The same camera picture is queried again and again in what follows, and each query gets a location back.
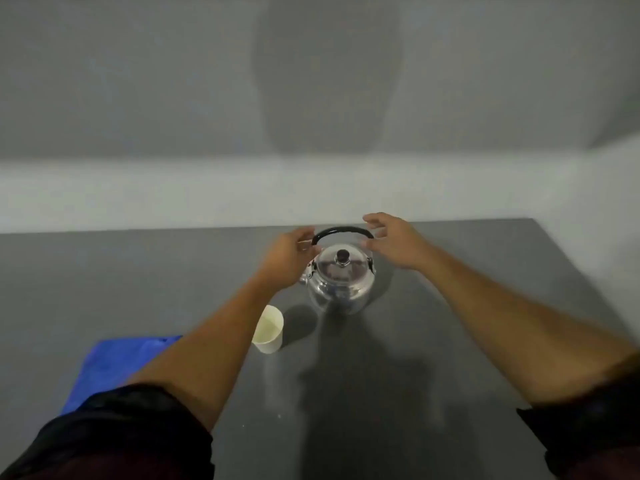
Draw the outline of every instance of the white paper cup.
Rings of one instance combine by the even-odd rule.
[[[267,305],[253,333],[252,344],[263,354],[273,354],[282,346],[284,317],[275,306]]]

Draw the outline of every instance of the hand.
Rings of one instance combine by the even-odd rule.
[[[280,234],[267,251],[258,274],[276,291],[297,283],[321,250],[320,246],[311,246],[314,234],[313,227],[299,227]]]
[[[409,222],[384,212],[367,214],[363,217],[370,229],[380,229],[377,239],[367,239],[364,247],[377,251],[393,264],[409,269],[418,269],[432,246],[412,227]]]

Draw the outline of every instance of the black sleeve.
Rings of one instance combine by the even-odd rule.
[[[169,458],[190,479],[210,480],[211,435],[162,387],[134,384],[92,395],[47,423],[0,479],[17,479],[78,457],[148,453]]]
[[[547,448],[551,473],[565,475],[591,457],[640,445],[640,367],[564,403],[518,410]]]

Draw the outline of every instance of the table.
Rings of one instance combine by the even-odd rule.
[[[494,279],[626,333],[535,221],[416,227]],[[188,331],[286,229],[0,235],[0,467],[60,411],[96,341]],[[217,480],[551,478],[516,415],[525,404],[434,288],[376,267],[372,302],[347,319],[317,316],[301,285],[274,298],[284,346],[251,348],[213,432]]]

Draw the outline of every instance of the kettle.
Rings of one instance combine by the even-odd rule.
[[[338,232],[356,232],[373,239],[368,230],[353,226],[331,227],[317,233],[311,244]],[[373,256],[355,244],[334,244],[311,261],[300,277],[307,286],[313,305],[321,312],[328,310],[354,314],[367,304],[373,288],[376,269]]]

